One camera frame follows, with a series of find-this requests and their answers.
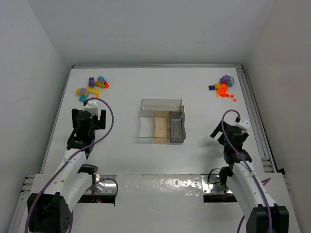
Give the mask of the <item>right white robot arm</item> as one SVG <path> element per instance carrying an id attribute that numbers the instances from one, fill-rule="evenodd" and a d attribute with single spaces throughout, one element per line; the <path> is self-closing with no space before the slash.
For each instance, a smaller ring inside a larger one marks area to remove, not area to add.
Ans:
<path id="1" fill-rule="evenodd" d="M 226 166 L 219 172 L 220 185 L 228 188 L 242 209 L 248 233 L 289 232 L 289 211 L 278 205 L 258 178 L 249 153 L 243 149 L 247 129 L 221 121 L 213 133 L 221 136 Z"/>

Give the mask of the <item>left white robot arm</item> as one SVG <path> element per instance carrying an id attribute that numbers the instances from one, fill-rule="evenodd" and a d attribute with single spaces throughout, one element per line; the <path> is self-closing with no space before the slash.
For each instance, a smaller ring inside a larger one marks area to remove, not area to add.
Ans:
<path id="1" fill-rule="evenodd" d="M 71 115 L 73 130 L 60 165 L 41 191 L 28 197 L 26 233 L 66 233 L 74 206 L 92 185 L 92 173 L 81 167 L 95 145 L 96 131 L 105 129 L 106 111 L 72 109 Z"/>

